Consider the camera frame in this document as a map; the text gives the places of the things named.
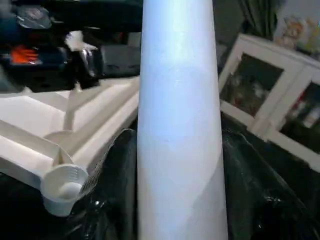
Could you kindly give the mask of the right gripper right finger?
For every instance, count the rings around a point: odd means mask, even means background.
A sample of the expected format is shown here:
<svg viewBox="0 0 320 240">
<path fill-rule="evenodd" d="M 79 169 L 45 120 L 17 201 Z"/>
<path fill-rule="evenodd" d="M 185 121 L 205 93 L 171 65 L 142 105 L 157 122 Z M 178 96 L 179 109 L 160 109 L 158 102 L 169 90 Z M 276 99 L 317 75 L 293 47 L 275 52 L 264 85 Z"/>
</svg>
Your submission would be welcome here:
<svg viewBox="0 0 320 240">
<path fill-rule="evenodd" d="M 230 240 L 318 240 L 320 223 L 241 134 L 222 131 Z"/>
</svg>

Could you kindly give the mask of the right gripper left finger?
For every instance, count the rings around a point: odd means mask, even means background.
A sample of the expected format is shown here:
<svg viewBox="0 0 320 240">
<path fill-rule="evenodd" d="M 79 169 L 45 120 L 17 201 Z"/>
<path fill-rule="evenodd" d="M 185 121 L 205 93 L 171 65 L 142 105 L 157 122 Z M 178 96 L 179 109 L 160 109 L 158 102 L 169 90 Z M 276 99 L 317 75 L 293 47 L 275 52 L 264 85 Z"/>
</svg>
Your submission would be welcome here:
<svg viewBox="0 0 320 240">
<path fill-rule="evenodd" d="M 133 240 L 137 132 L 124 129 L 89 175 L 64 229 L 66 240 Z"/>
</svg>

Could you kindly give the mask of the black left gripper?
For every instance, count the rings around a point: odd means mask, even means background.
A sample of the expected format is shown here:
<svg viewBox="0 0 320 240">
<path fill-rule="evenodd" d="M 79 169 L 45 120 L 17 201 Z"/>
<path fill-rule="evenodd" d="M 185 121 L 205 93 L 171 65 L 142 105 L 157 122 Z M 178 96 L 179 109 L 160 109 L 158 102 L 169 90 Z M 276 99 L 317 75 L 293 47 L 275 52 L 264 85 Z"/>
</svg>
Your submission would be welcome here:
<svg viewBox="0 0 320 240">
<path fill-rule="evenodd" d="M 1 5 L 0 63 L 21 83 L 74 83 L 70 50 L 53 29 L 41 5 Z M 99 49 L 75 52 L 75 73 L 81 89 L 99 87 L 103 59 Z"/>
</svg>

